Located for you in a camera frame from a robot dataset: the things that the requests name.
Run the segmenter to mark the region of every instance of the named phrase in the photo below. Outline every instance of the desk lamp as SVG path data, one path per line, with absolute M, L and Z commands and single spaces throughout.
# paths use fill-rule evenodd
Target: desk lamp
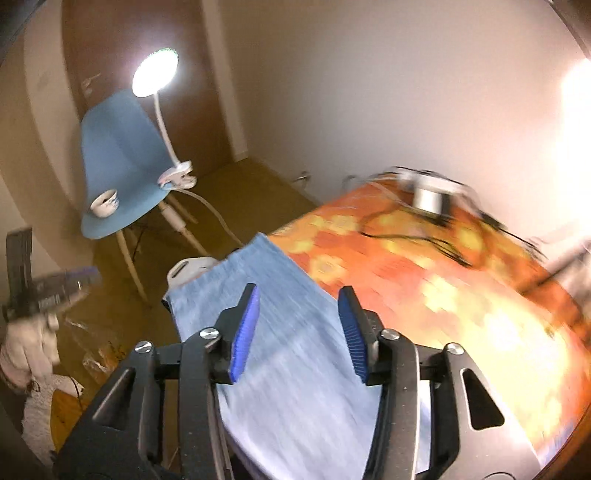
M 167 86 L 177 71 L 178 54 L 172 48 L 162 48 L 146 58 L 135 71 L 131 90 L 136 97 L 154 96 L 154 110 L 160 134 L 170 155 L 174 166 L 166 170 L 158 179 L 158 184 L 164 187 L 171 183 L 172 188 L 190 189 L 195 186 L 197 179 L 188 175 L 193 166 L 190 161 L 181 162 L 174 152 L 172 143 L 168 137 L 166 126 L 160 110 L 158 91 Z

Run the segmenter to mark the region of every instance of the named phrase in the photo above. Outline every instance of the blue gripper pad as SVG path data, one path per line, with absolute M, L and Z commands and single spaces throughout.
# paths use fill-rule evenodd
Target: blue gripper pad
M 238 305 L 234 307 L 238 324 L 231 345 L 228 375 L 232 383 L 236 382 L 244 372 L 246 359 L 251 348 L 252 337 L 255 334 L 256 321 L 259 317 L 261 294 L 254 283 L 246 285 Z
M 369 378 L 368 351 L 359 326 L 359 316 L 363 309 L 359 305 L 352 287 L 343 287 L 339 291 L 339 318 L 347 340 L 349 355 L 355 374 L 366 383 Z

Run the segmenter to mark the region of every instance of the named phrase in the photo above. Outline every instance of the wooden door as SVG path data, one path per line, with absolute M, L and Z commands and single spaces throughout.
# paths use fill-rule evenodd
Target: wooden door
M 160 91 L 175 152 L 193 162 L 197 176 L 232 161 L 199 0 L 63 0 L 63 41 L 81 118 L 131 88 L 135 69 L 150 53 L 177 50 L 177 73 Z M 155 122 L 152 96 L 140 102 Z

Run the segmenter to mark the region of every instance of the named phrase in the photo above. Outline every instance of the metal screw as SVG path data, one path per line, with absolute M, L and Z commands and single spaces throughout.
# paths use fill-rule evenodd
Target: metal screw
M 461 355 L 464 353 L 464 347 L 459 343 L 448 343 L 446 348 L 452 355 Z
M 220 332 L 218 332 L 213 327 L 204 328 L 203 330 L 201 330 L 201 332 L 199 332 L 199 335 L 201 335 L 201 338 L 205 338 L 206 340 L 213 340 L 214 338 L 217 338 L 217 336 L 219 334 L 220 334 Z
M 391 328 L 385 328 L 379 334 L 386 340 L 398 340 L 400 338 L 400 334 Z
M 138 353 L 148 353 L 151 349 L 152 343 L 147 340 L 142 340 L 134 348 L 134 350 Z

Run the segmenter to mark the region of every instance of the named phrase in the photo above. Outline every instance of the plastic bag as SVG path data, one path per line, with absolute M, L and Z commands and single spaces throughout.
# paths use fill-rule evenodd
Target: plastic bag
M 64 323 L 77 345 L 84 350 L 82 365 L 99 384 L 105 383 L 126 353 L 115 333 L 105 327 L 89 326 L 68 318 Z

